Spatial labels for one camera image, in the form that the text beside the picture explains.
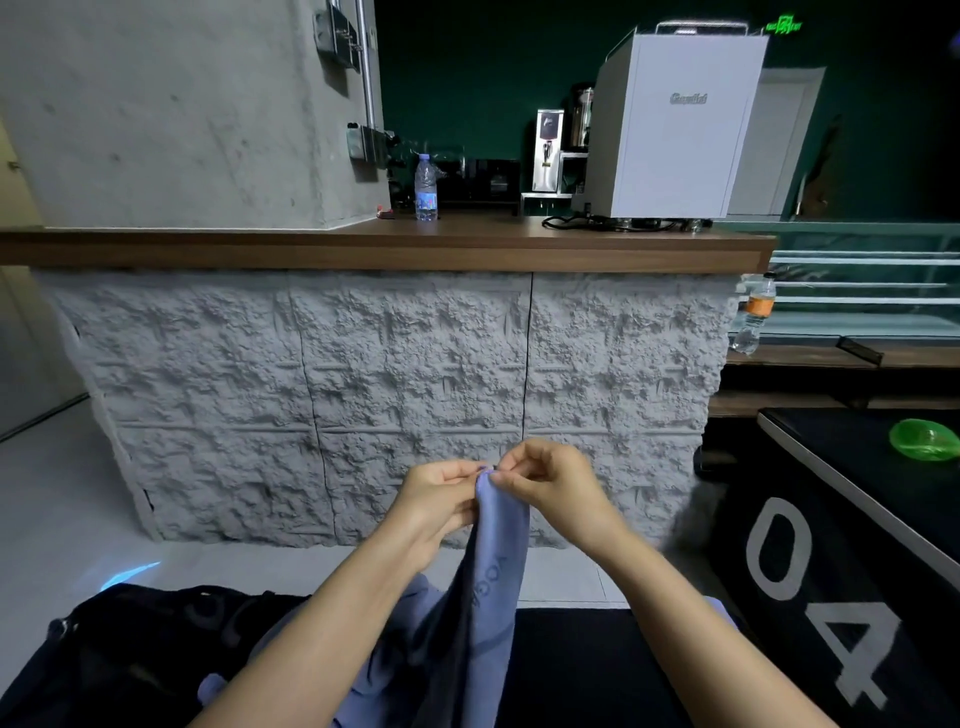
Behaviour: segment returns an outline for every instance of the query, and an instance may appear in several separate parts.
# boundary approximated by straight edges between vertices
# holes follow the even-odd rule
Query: black table
[[[897,453],[908,417],[960,429],[763,410],[710,545],[763,649],[841,726],[960,725],[960,469]]]
[[[960,465],[911,460],[890,445],[900,420],[960,432],[955,410],[768,409],[757,421],[783,449],[960,591]]]

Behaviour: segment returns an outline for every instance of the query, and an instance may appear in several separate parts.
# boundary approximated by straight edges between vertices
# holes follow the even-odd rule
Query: water bottle
[[[735,352],[749,356],[759,346],[760,329],[774,309],[774,299],[777,297],[776,278],[773,273],[764,273],[763,281],[750,292],[750,299],[744,308],[746,316],[743,328],[733,338],[732,349]]]
[[[420,164],[414,175],[417,195],[417,219],[432,223],[437,219],[437,170],[430,163],[430,155],[420,155]]]

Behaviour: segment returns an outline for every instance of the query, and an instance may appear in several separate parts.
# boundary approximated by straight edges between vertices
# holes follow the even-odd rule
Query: black fabric
[[[304,599],[118,584],[51,622],[46,642],[0,698],[0,726],[185,725],[200,711],[204,677],[236,674]]]
[[[210,672],[229,679],[302,596],[128,584],[52,623],[0,698],[2,728],[186,725]],[[521,609],[496,725],[689,726],[683,706],[619,609]]]
[[[520,609],[497,728],[691,725],[627,609]]]
[[[911,460],[888,437],[893,425],[909,418],[932,420],[960,434],[960,411],[767,409],[763,414],[960,562],[957,461]]]

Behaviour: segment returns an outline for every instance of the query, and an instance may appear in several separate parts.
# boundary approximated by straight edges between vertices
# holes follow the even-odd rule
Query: forearm
[[[409,564],[404,535],[384,526],[350,554],[192,726],[330,724],[417,571]]]
[[[698,727],[834,723],[626,525],[589,555],[627,597],[640,631]]]

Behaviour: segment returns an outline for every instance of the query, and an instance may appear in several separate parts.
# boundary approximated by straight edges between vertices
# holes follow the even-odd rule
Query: concrete pillar
[[[352,0],[342,5],[354,19]],[[348,158],[363,87],[318,58],[320,6],[7,0],[0,110],[44,223],[332,228],[372,218],[390,201],[386,174]],[[372,70],[379,108],[375,43]]]

